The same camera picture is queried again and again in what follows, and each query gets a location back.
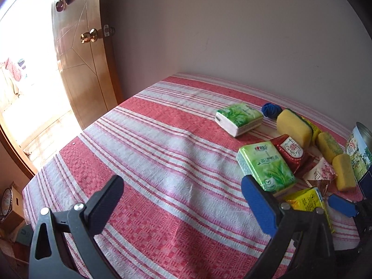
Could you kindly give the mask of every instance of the green tissue package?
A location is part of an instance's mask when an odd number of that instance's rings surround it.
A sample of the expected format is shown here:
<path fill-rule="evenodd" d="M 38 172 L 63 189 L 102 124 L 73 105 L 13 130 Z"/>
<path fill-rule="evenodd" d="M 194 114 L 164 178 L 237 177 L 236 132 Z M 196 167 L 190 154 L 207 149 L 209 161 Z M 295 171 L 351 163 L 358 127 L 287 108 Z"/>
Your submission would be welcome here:
<path fill-rule="evenodd" d="M 230 135 L 236 137 L 261 125 L 263 115 L 246 103 L 238 103 L 217 110 L 215 121 Z"/>
<path fill-rule="evenodd" d="M 244 175 L 252 175 L 264 191 L 277 196 L 296 183 L 295 176 L 270 141 L 243 146 L 236 158 Z"/>

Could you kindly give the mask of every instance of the brass door knob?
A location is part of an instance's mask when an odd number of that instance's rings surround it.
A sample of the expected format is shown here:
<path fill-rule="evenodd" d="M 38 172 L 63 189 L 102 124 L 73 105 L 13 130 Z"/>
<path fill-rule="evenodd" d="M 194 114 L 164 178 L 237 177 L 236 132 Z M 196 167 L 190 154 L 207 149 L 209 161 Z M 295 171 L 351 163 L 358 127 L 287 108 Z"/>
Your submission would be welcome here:
<path fill-rule="evenodd" d="M 93 28 L 90 32 L 84 32 L 80 36 L 81 42 L 88 43 L 88 42 L 95 42 L 98 40 L 98 32 L 97 29 Z"/>

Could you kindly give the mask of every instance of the snack packet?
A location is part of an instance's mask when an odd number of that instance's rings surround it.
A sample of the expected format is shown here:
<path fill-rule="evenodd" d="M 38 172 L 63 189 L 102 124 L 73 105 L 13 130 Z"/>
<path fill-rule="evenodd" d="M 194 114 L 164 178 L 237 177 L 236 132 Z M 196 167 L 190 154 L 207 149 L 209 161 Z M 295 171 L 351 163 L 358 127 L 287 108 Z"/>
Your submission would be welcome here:
<path fill-rule="evenodd" d="M 333 168 L 322 157 L 315 167 L 303 176 L 303 179 L 309 187 L 317 187 L 321 195 L 325 196 L 334 176 L 335 172 Z"/>
<path fill-rule="evenodd" d="M 314 156 L 304 151 L 296 141 L 287 134 L 271 140 L 275 148 L 283 157 L 292 173 L 296 176 L 304 166 L 308 166 L 314 160 Z"/>
<path fill-rule="evenodd" d="M 332 223 L 329 219 L 326 204 L 323 201 L 322 195 L 317 187 L 301 190 L 284 197 L 294 210 L 312 212 L 319 207 L 324 210 L 331 233 L 334 232 Z"/>

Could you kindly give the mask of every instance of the blue gripper pad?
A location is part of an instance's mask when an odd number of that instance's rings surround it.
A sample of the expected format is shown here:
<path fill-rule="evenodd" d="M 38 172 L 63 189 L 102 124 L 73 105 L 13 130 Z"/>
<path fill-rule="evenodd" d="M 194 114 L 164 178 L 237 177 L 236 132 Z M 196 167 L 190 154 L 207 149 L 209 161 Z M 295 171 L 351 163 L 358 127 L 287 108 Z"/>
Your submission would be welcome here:
<path fill-rule="evenodd" d="M 248 202 L 261 230 L 274 237 L 278 229 L 279 203 L 271 194 L 262 190 L 251 175 L 246 175 L 241 180 L 241 193 Z"/>
<path fill-rule="evenodd" d="M 357 210 L 355 209 L 355 205 L 352 202 L 343 199 L 336 194 L 332 194 L 330 197 L 328 197 L 328 206 L 346 215 L 347 217 L 354 217 L 356 214 L 358 214 Z"/>

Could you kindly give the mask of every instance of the tiled floor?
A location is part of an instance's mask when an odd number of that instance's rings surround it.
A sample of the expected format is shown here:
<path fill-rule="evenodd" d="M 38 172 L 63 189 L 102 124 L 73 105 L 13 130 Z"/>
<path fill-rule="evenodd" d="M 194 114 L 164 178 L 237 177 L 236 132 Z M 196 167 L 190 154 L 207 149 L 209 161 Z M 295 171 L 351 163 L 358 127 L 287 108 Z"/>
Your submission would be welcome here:
<path fill-rule="evenodd" d="M 80 132 L 79 123 L 70 110 L 39 134 L 24 151 L 30 153 L 29 159 L 40 170 Z"/>

